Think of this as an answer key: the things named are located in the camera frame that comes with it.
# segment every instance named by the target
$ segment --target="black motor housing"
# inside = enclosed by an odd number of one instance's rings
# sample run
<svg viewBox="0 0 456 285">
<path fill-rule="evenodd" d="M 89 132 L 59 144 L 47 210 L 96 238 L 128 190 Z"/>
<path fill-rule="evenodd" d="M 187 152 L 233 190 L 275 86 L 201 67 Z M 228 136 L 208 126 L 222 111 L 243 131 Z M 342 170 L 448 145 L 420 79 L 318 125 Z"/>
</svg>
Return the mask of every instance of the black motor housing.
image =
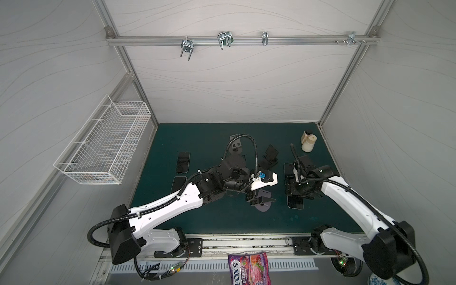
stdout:
<svg viewBox="0 0 456 285">
<path fill-rule="evenodd" d="M 122 204 L 114 208 L 111 218 L 118 218 L 128 213 L 127 207 Z M 124 263 L 141 252 L 141 247 L 145 245 L 146 241 L 143 238 L 137 240 L 133 236 L 134 231 L 134 227 L 130 227 L 128 220 L 108 225 L 109 249 L 113 264 Z"/>
<path fill-rule="evenodd" d="M 415 246 L 415 230 L 412 226 L 402 221 L 395 227 Z M 372 241 L 361 247 L 366 264 L 373 273 L 385 280 L 416 262 L 407 244 L 390 228 L 379 228 Z"/>
</svg>

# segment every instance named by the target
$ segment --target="purple candy wrapper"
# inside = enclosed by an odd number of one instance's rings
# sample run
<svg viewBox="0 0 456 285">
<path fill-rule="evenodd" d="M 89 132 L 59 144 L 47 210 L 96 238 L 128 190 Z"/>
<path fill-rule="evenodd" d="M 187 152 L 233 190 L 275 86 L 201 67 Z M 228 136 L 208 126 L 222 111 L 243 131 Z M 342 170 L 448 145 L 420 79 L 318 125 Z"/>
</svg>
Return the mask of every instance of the purple candy wrapper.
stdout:
<svg viewBox="0 0 456 285">
<path fill-rule="evenodd" d="M 265 252 L 259 254 L 228 255 L 233 285 L 271 285 L 269 263 Z"/>
</svg>

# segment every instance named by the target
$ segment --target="white wire basket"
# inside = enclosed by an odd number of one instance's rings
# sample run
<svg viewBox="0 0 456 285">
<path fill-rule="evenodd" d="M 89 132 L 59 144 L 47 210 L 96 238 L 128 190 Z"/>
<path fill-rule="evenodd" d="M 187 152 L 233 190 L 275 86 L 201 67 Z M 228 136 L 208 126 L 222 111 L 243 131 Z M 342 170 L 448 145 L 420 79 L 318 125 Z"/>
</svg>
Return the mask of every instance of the white wire basket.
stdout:
<svg viewBox="0 0 456 285">
<path fill-rule="evenodd" d="M 89 119 L 54 163 L 79 184 L 121 184 L 150 118 L 142 101 L 113 102 L 106 97 L 104 102 L 110 103 L 100 103 L 93 113 L 98 111 L 100 117 Z M 76 141 L 83 130 L 90 131 L 84 139 Z"/>
</svg>

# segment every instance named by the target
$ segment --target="dark green mat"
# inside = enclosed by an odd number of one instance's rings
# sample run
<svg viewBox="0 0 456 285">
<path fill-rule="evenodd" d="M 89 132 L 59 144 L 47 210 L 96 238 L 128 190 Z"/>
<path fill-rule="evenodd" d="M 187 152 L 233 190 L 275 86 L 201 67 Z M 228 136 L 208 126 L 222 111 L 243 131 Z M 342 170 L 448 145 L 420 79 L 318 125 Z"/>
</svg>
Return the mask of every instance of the dark green mat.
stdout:
<svg viewBox="0 0 456 285">
<path fill-rule="evenodd" d="M 291 163 L 293 155 L 290 143 L 294 143 L 301 156 L 300 138 L 304 130 L 311 129 L 318 140 L 309 153 L 316 166 L 334 162 L 314 123 L 308 124 L 160 124 L 152 148 L 141 175 L 132 207 L 157 200 L 171 191 L 175 176 L 187 176 L 198 169 L 220 164 L 230 135 L 247 133 L 255 138 L 259 160 L 269 144 L 278 151 L 279 162 L 272 171 L 277 173 L 279 183 L 264 189 L 272 192 L 277 202 L 267 212 L 260 212 L 245 202 L 243 194 L 228 197 L 185 212 L 157 228 L 181 227 L 185 233 L 296 233 L 310 232 L 322 224 L 330 224 L 346 232 L 360 232 L 359 226 L 330 198 L 304 200 L 304 209 L 287 206 L 284 182 L 284 163 Z M 242 155 L 247 167 L 253 168 L 254 151 L 248 139 L 241 139 Z M 186 174 L 176 174 L 177 154 L 190 152 L 190 167 Z"/>
</svg>

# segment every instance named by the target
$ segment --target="metal base plate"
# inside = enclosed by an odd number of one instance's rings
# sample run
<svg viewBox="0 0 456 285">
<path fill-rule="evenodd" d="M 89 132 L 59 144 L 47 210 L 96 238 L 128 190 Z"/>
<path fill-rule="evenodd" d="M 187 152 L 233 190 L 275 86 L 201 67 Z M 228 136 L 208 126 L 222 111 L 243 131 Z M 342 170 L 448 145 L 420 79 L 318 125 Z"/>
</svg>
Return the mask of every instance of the metal base plate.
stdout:
<svg viewBox="0 0 456 285">
<path fill-rule="evenodd" d="M 185 252 L 179 257 L 187 257 L 188 251 L 190 250 L 190 257 L 201 257 L 202 254 L 202 238 L 187 238 L 188 247 Z M 171 253 L 164 251 L 155 251 L 155 258 L 173 258 Z"/>
<path fill-rule="evenodd" d="M 293 245 L 293 252 L 295 255 L 334 255 L 336 252 L 332 249 L 328 249 L 323 254 L 315 254 L 311 250 L 311 245 L 309 243 L 310 237 L 292 237 L 291 244 Z"/>
</svg>

